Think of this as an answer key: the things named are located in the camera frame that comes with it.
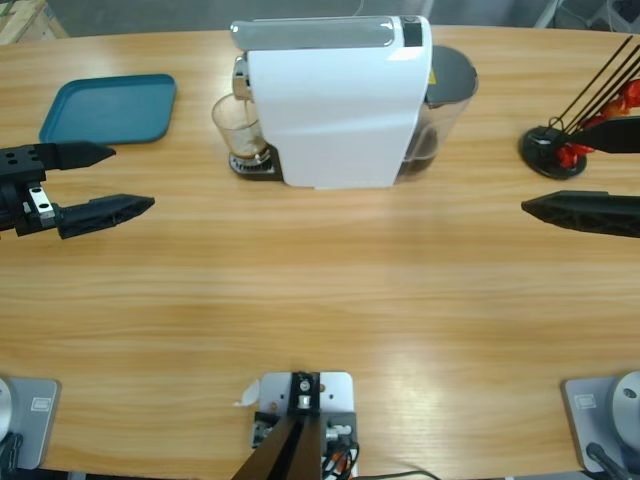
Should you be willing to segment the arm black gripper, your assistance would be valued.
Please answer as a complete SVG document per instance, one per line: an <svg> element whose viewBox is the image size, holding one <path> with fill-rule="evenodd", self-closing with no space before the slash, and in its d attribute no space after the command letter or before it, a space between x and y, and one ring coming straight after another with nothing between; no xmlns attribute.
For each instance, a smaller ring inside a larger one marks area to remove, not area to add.
<svg viewBox="0 0 640 480"><path fill-rule="evenodd" d="M47 170L87 168L116 154L106 145L65 142L1 149L1 231L18 236L57 228L68 239L129 221L155 204L153 197L116 194L55 207L42 188Z"/></svg>

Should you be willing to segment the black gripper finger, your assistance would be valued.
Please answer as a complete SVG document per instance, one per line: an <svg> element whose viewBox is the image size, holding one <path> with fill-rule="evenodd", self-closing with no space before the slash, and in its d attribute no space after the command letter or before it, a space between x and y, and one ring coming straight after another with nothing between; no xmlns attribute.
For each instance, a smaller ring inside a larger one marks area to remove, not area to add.
<svg viewBox="0 0 640 480"><path fill-rule="evenodd" d="M639 237L639 197L562 190L521 202L542 222L585 233Z"/></svg>
<svg viewBox="0 0 640 480"><path fill-rule="evenodd" d="M569 136L568 141L606 153L639 153L640 118L615 117Z"/></svg>

